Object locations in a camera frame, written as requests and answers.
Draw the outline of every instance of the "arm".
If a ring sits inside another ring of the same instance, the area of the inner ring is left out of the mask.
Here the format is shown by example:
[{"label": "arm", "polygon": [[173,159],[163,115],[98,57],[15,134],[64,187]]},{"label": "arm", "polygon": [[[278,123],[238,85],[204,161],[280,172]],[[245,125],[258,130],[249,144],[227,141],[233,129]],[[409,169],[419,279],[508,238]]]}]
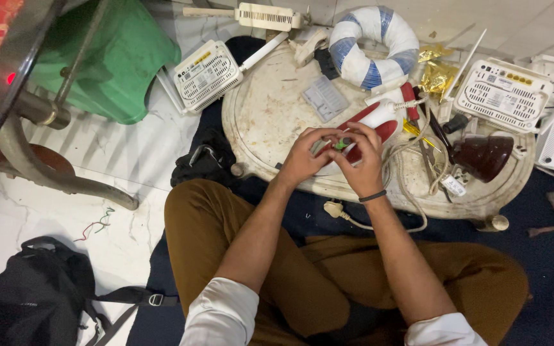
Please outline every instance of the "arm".
[{"label": "arm", "polygon": [[[363,160],[352,167],[342,154],[329,152],[359,197],[384,189],[382,184],[382,142],[375,130],[359,123],[348,123],[358,133],[350,137],[363,153]],[[448,293],[418,247],[404,230],[386,196],[365,202],[377,239],[390,289],[408,326],[448,313],[457,312]]]},{"label": "arm", "polygon": [[306,129],[296,139],[280,172],[270,182],[262,201],[247,219],[226,251],[215,277],[241,283],[260,292],[273,261],[281,219],[290,195],[300,183],[316,174],[329,161],[329,152],[314,158],[312,145],[331,137],[337,129]]}]

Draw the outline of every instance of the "red wire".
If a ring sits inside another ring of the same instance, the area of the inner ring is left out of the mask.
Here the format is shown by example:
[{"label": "red wire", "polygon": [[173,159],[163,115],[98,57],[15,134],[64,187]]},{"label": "red wire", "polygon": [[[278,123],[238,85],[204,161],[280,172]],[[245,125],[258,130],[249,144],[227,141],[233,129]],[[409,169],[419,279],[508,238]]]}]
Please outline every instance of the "red wire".
[{"label": "red wire", "polygon": [[101,224],[101,225],[103,225],[103,223],[101,223],[101,222],[94,222],[93,224],[90,224],[89,226],[87,226],[87,228],[84,229],[84,231],[82,231],[82,238],[77,239],[77,240],[74,240],[74,241],[79,241],[79,240],[85,241],[85,240],[87,240],[88,234],[85,235],[84,233],[87,232],[87,230],[89,229],[89,227],[91,227],[91,226],[93,226],[93,225],[95,225],[95,224]]}]

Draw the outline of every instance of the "green wire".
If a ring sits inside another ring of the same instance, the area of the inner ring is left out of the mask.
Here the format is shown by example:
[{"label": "green wire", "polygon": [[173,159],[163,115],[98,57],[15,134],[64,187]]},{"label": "green wire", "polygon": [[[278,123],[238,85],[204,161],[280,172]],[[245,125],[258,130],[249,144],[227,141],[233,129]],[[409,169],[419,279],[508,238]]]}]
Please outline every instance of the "green wire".
[{"label": "green wire", "polygon": [[110,216],[110,214],[113,213],[113,212],[114,212],[114,209],[111,208],[111,207],[108,207],[108,209],[106,209],[106,215],[102,216],[102,218],[100,219],[100,223],[102,224],[102,227],[101,227],[99,230],[95,231],[94,234],[97,233],[97,232],[99,232],[99,231],[101,231],[101,230],[103,230],[104,228],[106,228],[106,225],[102,222],[102,220],[103,220],[105,217]]}]

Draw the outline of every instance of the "gold foil wrapper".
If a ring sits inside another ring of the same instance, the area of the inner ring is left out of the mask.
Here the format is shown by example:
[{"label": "gold foil wrapper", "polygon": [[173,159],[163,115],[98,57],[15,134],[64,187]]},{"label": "gold foil wrapper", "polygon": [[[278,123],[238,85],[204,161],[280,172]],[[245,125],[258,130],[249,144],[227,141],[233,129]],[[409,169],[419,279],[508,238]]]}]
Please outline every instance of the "gold foil wrapper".
[{"label": "gold foil wrapper", "polygon": [[428,92],[429,96],[440,99],[457,72],[457,67],[437,59],[429,60],[425,67],[425,74],[420,81],[420,89]]},{"label": "gold foil wrapper", "polygon": [[445,57],[454,53],[454,49],[444,48],[441,44],[425,45],[420,47],[418,62],[426,62],[431,59]]}]

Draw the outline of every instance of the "person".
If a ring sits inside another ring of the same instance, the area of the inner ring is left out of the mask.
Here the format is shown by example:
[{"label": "person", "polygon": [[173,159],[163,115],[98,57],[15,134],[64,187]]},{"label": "person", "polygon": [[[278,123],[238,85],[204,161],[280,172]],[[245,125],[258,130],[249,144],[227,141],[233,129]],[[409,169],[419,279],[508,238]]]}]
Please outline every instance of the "person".
[{"label": "person", "polygon": [[[308,128],[257,207],[191,180],[170,192],[165,235],[183,313],[181,345],[497,345],[528,296],[510,257],[470,243],[416,244],[383,195],[364,202],[375,238],[308,237],[281,228],[294,189],[329,160],[361,198],[384,190],[381,139]],[[355,167],[312,145],[349,137]]]}]

